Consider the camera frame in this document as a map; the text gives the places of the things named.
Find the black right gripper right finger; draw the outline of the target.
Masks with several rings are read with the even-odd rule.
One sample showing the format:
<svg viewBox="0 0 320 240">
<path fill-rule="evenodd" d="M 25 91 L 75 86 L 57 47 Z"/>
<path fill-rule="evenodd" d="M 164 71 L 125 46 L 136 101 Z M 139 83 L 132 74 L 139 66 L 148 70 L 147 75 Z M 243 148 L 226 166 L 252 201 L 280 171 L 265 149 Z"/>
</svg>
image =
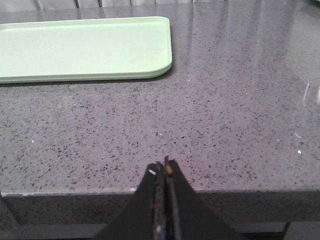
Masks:
<svg viewBox="0 0 320 240">
<path fill-rule="evenodd" d="M 164 158 L 169 240 L 245 240 L 217 217 L 190 186 L 178 163 Z"/>
</svg>

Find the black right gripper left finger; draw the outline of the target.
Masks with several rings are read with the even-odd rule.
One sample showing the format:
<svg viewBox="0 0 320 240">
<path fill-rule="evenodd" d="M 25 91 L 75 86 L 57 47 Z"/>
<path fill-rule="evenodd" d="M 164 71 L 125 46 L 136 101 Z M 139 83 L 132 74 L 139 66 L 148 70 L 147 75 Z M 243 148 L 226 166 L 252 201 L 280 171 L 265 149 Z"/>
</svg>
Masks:
<svg viewBox="0 0 320 240">
<path fill-rule="evenodd" d="M 165 240 L 167 216 L 164 167 L 149 164 L 130 201 L 94 240 Z"/>
</svg>

